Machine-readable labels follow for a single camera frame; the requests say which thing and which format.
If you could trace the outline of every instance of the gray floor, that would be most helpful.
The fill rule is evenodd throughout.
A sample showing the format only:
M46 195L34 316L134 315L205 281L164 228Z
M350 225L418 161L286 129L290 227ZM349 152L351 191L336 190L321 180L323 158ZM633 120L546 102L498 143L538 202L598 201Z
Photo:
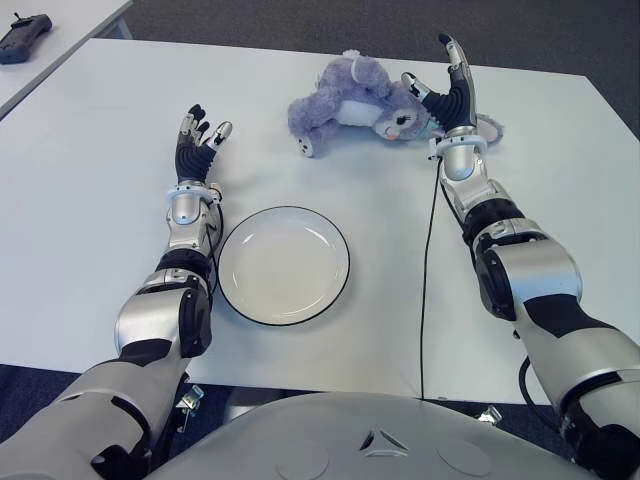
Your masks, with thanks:
M637 0L134 2L125 18L139 40L335 54L356 48L374 57L445 61L436 35L447 31L461 41L474 64L586 75L639 136ZM526 95L526 85L522 91ZM490 111L489 106L481 108ZM0 365L0 441L75 378L74 374ZM199 421L178 436L174 453L220 425L230 388L204 388L207 397ZM444 403L467 414L484 408ZM505 416L501 428L570 455L567 446L526 407L501 405L500 409Z

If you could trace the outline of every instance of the white plate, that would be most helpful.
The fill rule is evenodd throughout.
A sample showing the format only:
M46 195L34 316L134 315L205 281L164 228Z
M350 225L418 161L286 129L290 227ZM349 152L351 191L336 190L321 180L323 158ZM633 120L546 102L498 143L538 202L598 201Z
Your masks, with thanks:
M306 208L258 212L227 238L218 265L231 306L250 320L291 325L318 315L349 274L349 250L336 226Z

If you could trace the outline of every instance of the plush toy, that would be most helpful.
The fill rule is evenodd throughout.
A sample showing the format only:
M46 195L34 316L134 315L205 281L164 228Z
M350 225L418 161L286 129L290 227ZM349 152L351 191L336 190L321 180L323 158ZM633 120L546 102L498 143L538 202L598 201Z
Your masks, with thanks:
M370 127L387 140L412 140L425 130L444 134L402 82L391 82L382 65L356 50L329 63L316 86L289 106L289 130L307 157L322 154L340 125ZM478 121L490 145L500 141L502 126L482 115Z

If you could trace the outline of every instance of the remote control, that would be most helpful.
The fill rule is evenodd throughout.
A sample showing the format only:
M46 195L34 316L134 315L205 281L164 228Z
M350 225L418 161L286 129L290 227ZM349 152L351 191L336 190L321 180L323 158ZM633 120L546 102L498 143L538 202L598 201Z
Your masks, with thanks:
M20 18L11 24L11 30L0 40L0 63L21 63L29 58L31 46L41 33L51 30L51 19L47 15Z

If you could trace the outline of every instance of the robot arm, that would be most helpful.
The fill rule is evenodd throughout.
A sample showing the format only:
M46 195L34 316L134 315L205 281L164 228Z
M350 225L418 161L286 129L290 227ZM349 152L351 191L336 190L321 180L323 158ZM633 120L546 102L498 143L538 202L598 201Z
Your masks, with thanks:
M200 144L208 124L195 105L176 148L170 236L160 263L116 323L118 358L82 374L0 449L0 478L142 478L157 454L191 358L211 343L209 276L222 237L220 189L207 171L231 124Z
M402 80L447 132L435 148L444 166L440 184L469 246L482 302L513 323L576 462L603 478L627 478L640 466L640 349L582 311L571 256L488 178L469 65L454 39L440 41L451 61L449 94L410 73Z

